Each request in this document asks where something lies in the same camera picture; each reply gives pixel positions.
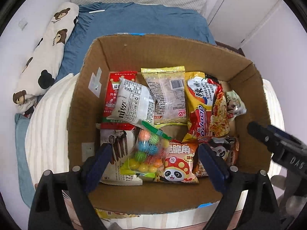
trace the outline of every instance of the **door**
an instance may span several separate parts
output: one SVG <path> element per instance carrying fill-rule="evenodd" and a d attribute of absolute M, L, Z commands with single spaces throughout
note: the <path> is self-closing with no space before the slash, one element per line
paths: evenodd
<path fill-rule="evenodd" d="M 278 0 L 224 0 L 209 24 L 216 41 L 238 48 Z"/>

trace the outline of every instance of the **blue blanket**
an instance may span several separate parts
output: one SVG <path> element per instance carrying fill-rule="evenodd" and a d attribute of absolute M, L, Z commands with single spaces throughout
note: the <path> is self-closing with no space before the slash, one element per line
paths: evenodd
<path fill-rule="evenodd" d="M 102 9 L 105 11 L 89 14 Z M 191 9 L 132 2 L 82 5 L 78 23 L 65 45 L 56 81 L 80 71 L 94 39 L 117 33 L 166 34 L 215 44 L 206 19 Z"/>

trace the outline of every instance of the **green candy ball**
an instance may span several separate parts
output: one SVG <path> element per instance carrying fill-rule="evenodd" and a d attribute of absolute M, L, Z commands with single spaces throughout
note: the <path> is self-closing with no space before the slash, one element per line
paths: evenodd
<path fill-rule="evenodd" d="M 149 142 L 151 144 L 157 144 L 159 142 L 159 136 L 156 135 L 156 134 L 152 134 L 150 139 L 149 139 Z"/>
<path fill-rule="evenodd" d="M 146 153 L 145 152 L 141 152 L 141 151 L 138 151 L 136 154 L 135 154 L 135 157 L 134 159 L 137 161 L 137 162 L 144 162 L 145 159 L 146 159 Z"/>

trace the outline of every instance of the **snack package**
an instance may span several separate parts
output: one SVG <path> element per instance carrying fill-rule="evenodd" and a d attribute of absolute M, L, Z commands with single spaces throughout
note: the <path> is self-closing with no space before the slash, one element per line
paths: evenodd
<path fill-rule="evenodd" d="M 198 142 L 182 143 L 172 140 L 169 144 L 162 169 L 159 168 L 156 182 L 198 183 L 193 174 L 193 161 Z"/>
<path fill-rule="evenodd" d="M 154 124 L 187 123 L 185 111 L 185 67 L 141 68 L 157 100 Z"/>
<path fill-rule="evenodd" d="M 99 127 L 100 129 L 116 129 L 127 131 L 134 130 L 134 125 L 119 120 L 107 119 L 107 117 L 111 115 L 116 105 L 117 93 L 120 84 L 119 78 L 135 81 L 136 74 L 137 72 L 133 71 L 110 73 L 108 87 L 106 89 L 105 107 L 102 113 L 102 122 Z"/>
<path fill-rule="evenodd" d="M 226 99 L 218 80 L 202 72 L 189 72 L 185 82 L 189 131 L 184 142 L 228 134 Z"/>
<path fill-rule="evenodd" d="M 212 139 L 199 140 L 199 144 L 208 143 L 210 148 L 217 156 L 223 158 L 228 166 L 235 165 L 239 153 L 239 139 L 235 137 L 222 137 Z M 198 160 L 198 165 L 195 171 L 196 176 L 208 176 L 203 164 Z"/>
<path fill-rule="evenodd" d="M 246 113 L 246 107 L 234 90 L 225 93 L 227 102 L 227 118 L 229 121 Z"/>
<path fill-rule="evenodd" d="M 135 215 L 135 214 L 112 212 L 112 211 L 106 211 L 106 210 L 102 210 L 98 208 L 95 208 L 95 211 L 100 219 L 125 219 L 125 218 L 138 217 L 138 215 Z"/>
<path fill-rule="evenodd" d="M 120 85 L 115 109 L 107 119 L 125 121 L 143 128 L 142 120 L 152 123 L 156 99 L 150 89 L 125 78 Z"/>
<path fill-rule="evenodd" d="M 107 165 L 100 182 L 110 185 L 120 186 L 137 186 L 142 185 L 142 179 L 136 175 L 122 175 L 119 172 L 120 167 L 128 160 L 134 144 L 135 135 L 134 131 L 121 131 L 121 130 L 100 130 L 100 144 L 112 144 L 112 160 Z"/>
<path fill-rule="evenodd" d="M 163 165 L 171 138 L 149 123 L 145 121 L 142 123 L 146 130 L 140 130 L 134 150 L 120 172 L 121 174 L 137 173 L 153 179 L 158 168 Z"/>

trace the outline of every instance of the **metal bolt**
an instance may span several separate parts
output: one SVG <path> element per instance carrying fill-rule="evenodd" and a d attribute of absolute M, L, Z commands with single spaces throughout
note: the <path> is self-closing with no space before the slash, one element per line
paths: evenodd
<path fill-rule="evenodd" d="M 44 171 L 44 175 L 45 175 L 45 176 L 50 175 L 50 173 L 51 173 L 51 171 L 50 171 L 50 170 L 45 170 L 45 171 Z"/>
<path fill-rule="evenodd" d="M 238 169 L 237 166 L 231 166 L 231 167 L 230 167 L 230 170 L 231 170 L 232 172 L 237 172 L 239 169 Z"/>
<path fill-rule="evenodd" d="M 263 175 L 263 176 L 266 176 L 267 172 L 265 170 L 260 170 L 260 174 Z"/>
<path fill-rule="evenodd" d="M 73 171 L 74 171 L 74 172 L 78 172 L 80 169 L 81 169 L 80 166 L 74 166 L 74 167 L 73 167 Z"/>

